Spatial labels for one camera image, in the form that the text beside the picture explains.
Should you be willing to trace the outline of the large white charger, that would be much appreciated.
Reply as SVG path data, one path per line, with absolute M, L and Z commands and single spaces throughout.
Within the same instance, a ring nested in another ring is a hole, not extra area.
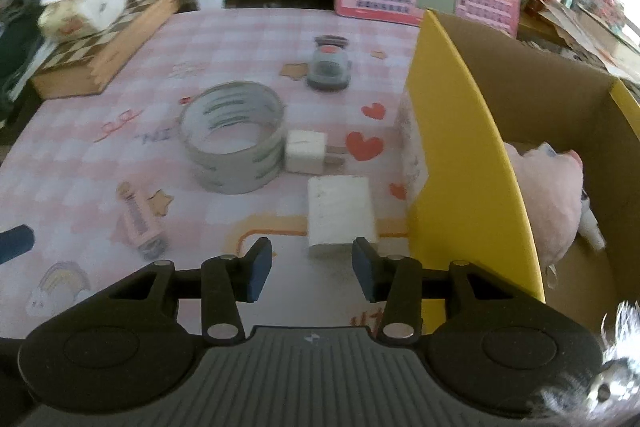
M 355 239 L 378 245 L 369 179 L 313 176 L 308 180 L 308 249 L 311 256 L 348 256 Z

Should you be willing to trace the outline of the clear tape roll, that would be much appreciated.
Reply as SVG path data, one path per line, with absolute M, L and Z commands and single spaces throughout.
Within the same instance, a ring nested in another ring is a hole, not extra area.
M 245 194 L 283 169 L 284 105 L 262 83 L 232 81 L 192 98 L 178 118 L 178 137 L 195 179 L 206 190 Z

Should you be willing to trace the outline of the small white usb charger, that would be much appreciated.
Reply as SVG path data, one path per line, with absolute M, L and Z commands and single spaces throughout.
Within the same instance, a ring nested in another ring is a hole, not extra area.
M 322 176 L 329 168 L 341 167 L 346 161 L 346 150 L 328 144 L 323 132 L 290 130 L 286 136 L 284 167 L 292 173 Z

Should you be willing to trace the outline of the pink plush toy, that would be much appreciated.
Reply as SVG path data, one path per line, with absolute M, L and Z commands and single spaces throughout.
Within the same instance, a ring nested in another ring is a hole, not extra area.
M 572 246 L 582 217 L 582 158 L 574 150 L 551 153 L 540 144 L 520 154 L 504 148 L 522 194 L 540 269 L 556 265 Z

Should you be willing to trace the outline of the silver spray bottle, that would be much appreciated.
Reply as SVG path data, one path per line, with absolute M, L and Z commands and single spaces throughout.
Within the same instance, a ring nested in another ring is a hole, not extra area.
M 578 233 L 589 244 L 591 249 L 598 253 L 605 250 L 605 239 L 600 231 L 599 223 L 590 207 L 590 198 L 586 192 L 582 192 L 582 214 L 578 225 Z

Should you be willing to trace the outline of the yellow cardboard box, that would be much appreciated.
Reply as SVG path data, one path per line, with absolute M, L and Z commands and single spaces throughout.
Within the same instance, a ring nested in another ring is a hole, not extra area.
M 639 104 L 616 77 L 485 25 L 424 15 L 397 117 L 410 254 L 466 260 L 591 332 L 639 297 Z M 574 150 L 605 240 L 576 239 L 542 277 L 509 146 Z

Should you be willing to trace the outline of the wooden chess box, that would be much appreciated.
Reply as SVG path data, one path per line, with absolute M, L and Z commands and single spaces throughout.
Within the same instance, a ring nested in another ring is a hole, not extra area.
M 32 77 L 43 100 L 102 93 L 117 73 L 180 9 L 182 0 L 129 0 L 110 27 L 59 44 Z

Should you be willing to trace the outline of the pile of clothes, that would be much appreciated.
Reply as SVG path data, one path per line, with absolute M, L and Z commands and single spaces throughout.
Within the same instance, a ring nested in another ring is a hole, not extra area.
M 27 73 L 43 46 L 40 0 L 1 0 L 1 126 L 14 113 Z

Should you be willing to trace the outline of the grey toy car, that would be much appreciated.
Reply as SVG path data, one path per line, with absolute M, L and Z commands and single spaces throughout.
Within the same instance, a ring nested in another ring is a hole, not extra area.
M 347 48 L 349 41 L 340 36 L 322 35 L 314 38 L 316 48 L 308 63 L 308 86 L 319 91 L 341 91 L 350 83 L 352 62 Z

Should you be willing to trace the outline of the tissue pack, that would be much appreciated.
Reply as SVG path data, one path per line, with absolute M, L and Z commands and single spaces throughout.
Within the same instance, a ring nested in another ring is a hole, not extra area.
M 127 0 L 40 0 L 38 27 L 51 41 L 77 40 L 111 27 L 126 4 Z

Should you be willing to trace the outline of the stack of papers and books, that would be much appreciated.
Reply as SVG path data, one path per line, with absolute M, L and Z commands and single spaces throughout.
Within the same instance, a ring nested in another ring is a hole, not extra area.
M 558 2 L 539 3 L 521 10 L 522 35 L 532 34 L 540 46 L 603 69 L 639 87 L 639 47 L 582 6 L 573 11 Z

